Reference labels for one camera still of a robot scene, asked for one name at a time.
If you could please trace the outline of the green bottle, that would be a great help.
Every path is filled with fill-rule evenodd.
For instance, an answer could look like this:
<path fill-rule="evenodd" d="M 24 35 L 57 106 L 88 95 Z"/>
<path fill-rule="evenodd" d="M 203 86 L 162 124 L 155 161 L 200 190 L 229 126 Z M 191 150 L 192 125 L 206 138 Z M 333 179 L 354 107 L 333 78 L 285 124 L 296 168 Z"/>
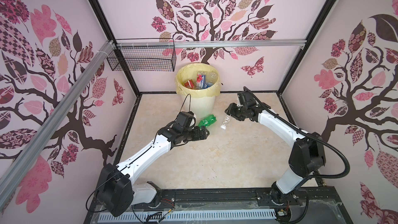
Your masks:
<path fill-rule="evenodd" d="M 204 119 L 202 119 L 199 123 L 199 127 L 210 127 L 212 124 L 214 124 L 217 121 L 216 117 L 213 114 L 210 114 L 206 116 Z"/>

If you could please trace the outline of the Pocari blue label bottle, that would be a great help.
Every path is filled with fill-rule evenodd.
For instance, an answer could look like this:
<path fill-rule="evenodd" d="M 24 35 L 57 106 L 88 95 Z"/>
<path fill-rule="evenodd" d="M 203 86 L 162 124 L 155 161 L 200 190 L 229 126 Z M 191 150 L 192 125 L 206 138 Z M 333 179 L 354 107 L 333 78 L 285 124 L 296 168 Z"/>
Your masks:
<path fill-rule="evenodd" d="M 206 89 L 207 86 L 206 86 L 206 75 L 205 74 L 197 74 L 196 86 L 200 90 Z"/>

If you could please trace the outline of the clear unlabelled bottle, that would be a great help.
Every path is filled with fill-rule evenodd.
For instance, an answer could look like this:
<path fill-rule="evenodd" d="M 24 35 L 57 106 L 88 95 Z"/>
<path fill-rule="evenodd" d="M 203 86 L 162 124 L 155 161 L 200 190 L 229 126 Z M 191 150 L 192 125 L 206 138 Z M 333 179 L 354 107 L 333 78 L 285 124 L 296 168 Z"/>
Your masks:
<path fill-rule="evenodd" d="M 232 117 L 231 117 L 230 115 L 225 114 L 225 117 L 224 117 L 224 119 L 223 119 L 223 121 L 222 121 L 220 127 L 221 127 L 223 130 L 226 130 L 227 127 L 228 127 L 228 125 L 229 125 L 229 123 L 230 123 L 230 121 L 231 121 L 231 119 L 232 119 Z"/>

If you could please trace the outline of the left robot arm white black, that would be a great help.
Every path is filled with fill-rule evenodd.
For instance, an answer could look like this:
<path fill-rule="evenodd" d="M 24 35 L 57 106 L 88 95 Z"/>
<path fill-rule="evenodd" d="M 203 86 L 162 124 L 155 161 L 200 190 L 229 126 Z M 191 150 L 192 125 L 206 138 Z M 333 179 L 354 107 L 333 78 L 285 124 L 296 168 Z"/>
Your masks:
<path fill-rule="evenodd" d="M 136 184 L 140 175 L 158 158 L 188 142 L 206 140 L 210 132 L 196 126 L 193 112 L 179 112 L 176 119 L 157 131 L 154 139 L 139 152 L 117 165 L 105 165 L 99 175 L 93 198 L 112 216 L 122 215 L 131 205 L 158 204 L 160 188 L 154 183 Z"/>

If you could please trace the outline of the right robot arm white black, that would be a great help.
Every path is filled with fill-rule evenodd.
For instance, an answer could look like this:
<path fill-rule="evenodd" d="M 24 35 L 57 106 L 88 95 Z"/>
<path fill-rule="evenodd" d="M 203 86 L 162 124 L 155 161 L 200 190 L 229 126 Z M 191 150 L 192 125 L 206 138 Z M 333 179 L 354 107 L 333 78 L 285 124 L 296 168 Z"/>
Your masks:
<path fill-rule="evenodd" d="M 280 117 L 252 92 L 239 92 L 237 103 L 230 104 L 225 113 L 238 121 L 250 119 L 269 128 L 291 148 L 289 168 L 272 184 L 271 197 L 275 203 L 281 204 L 288 194 L 301 187 L 315 171 L 325 165 L 323 145 L 308 132 Z"/>

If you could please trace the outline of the red yellow label bottle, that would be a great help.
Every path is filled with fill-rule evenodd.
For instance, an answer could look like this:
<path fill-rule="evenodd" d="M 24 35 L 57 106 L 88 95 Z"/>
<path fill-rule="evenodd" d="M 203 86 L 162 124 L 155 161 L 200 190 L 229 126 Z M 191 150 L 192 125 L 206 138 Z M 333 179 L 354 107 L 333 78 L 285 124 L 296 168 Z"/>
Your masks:
<path fill-rule="evenodd" d="M 194 87 L 195 87 L 195 84 L 194 84 L 194 81 L 193 80 L 188 80 L 188 81 L 186 81 L 184 84 L 183 84 L 186 88 L 188 88 L 188 89 L 194 89 Z"/>

